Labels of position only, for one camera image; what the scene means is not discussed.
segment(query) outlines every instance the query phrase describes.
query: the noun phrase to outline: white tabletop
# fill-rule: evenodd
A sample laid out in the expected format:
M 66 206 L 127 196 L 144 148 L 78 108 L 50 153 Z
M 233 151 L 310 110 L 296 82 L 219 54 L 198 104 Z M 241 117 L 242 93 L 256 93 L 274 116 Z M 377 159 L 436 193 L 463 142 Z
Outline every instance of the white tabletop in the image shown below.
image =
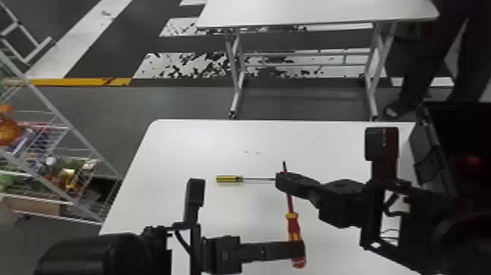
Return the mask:
M 321 182 L 367 181 L 366 127 L 399 127 L 399 177 L 414 180 L 408 136 L 413 123 L 159 120 L 143 138 L 101 233 L 141 233 L 147 225 L 171 225 L 183 217 L 186 182 L 206 180 L 199 213 L 204 236 L 240 236 L 242 242 L 286 241 L 286 198 L 274 184 L 220 187 L 218 174 L 273 177 L 288 169 Z M 252 263 L 244 274 L 414 274 L 359 247 L 359 229 L 339 230 L 319 221 L 306 200 L 294 199 L 305 240 L 307 266 L 288 260 Z M 188 255 L 173 238 L 172 273 L 189 272 Z
M 430 0 L 208 0 L 198 29 L 432 20 Z

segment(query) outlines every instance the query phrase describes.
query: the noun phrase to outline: red screwdriver handle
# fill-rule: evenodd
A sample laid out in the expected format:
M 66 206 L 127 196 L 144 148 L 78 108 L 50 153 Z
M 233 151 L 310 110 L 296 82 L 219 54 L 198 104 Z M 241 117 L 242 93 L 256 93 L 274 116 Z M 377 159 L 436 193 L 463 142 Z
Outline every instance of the red screwdriver handle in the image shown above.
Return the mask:
M 301 241 L 300 226 L 298 225 L 298 214 L 289 212 L 285 215 L 288 221 L 288 241 Z M 307 260 L 305 257 L 293 258 L 292 265 L 294 268 L 303 268 Z

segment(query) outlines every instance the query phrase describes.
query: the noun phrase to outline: yellow screwdriver handle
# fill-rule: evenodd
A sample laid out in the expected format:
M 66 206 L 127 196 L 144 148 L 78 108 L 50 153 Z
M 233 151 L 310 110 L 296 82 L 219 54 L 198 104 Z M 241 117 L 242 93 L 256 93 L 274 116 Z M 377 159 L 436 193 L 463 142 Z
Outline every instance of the yellow screwdriver handle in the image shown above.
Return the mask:
M 244 178 L 238 175 L 218 175 L 216 176 L 216 182 L 223 183 L 240 183 L 244 182 Z

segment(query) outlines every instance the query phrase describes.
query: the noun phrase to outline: black pants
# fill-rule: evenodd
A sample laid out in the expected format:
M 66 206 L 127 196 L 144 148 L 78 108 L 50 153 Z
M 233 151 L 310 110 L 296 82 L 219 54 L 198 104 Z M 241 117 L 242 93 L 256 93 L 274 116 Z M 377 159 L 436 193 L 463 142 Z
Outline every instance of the black pants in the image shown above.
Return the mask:
M 414 63 L 404 76 L 399 97 L 422 101 L 446 53 L 467 20 L 458 76 L 449 101 L 478 101 L 491 77 L 491 0 L 433 0 L 440 17 L 424 23 Z

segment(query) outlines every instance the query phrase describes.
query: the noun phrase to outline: folding table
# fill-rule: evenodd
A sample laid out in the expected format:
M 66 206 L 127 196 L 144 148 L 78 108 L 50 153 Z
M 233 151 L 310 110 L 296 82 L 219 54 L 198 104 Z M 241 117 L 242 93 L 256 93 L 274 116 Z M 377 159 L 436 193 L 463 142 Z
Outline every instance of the folding table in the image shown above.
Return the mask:
M 277 67 L 285 64 L 264 62 L 264 57 L 274 56 L 344 56 L 342 64 L 295 64 L 295 66 L 346 66 L 346 52 L 323 50 L 298 53 L 244 53 L 240 36 L 241 28 L 279 27 L 316 24 L 374 23 L 370 50 L 352 50 L 350 55 L 366 56 L 365 73 L 360 75 L 365 83 L 365 93 L 370 106 L 370 120 L 378 116 L 375 92 L 382 69 L 390 51 L 397 22 L 434 20 L 438 11 L 430 0 L 209 0 L 196 26 L 198 29 L 223 29 L 226 34 L 225 46 L 230 61 L 238 57 L 239 68 L 230 62 L 235 95 L 229 117 L 237 118 L 237 111 L 243 93 L 246 67 Z M 389 25 L 387 35 L 382 36 L 383 26 Z M 374 75 L 369 74 L 375 49 L 379 60 Z M 247 65 L 244 58 L 260 56 L 258 65 Z
M 101 234 L 141 233 L 145 226 L 171 225 L 183 218 L 186 182 L 206 180 L 205 204 L 199 210 L 203 236 L 240 236 L 244 242 L 286 241 L 285 194 L 273 183 L 220 186 L 216 175 L 272 177 L 286 161 L 292 172 L 320 182 L 350 178 L 366 182 L 365 129 L 397 127 L 398 176 L 415 182 L 408 138 L 414 123 L 335 121 L 158 120 L 143 138 Z M 307 266 L 289 260 L 251 263 L 242 275 L 412 275 L 415 272 L 359 246 L 359 229 L 337 229 L 321 222 L 308 200 L 294 198 L 306 245 Z M 384 229 L 397 218 L 384 219 Z M 183 237 L 188 240 L 188 233 Z M 172 274 L 189 273 L 189 255 L 175 240 Z

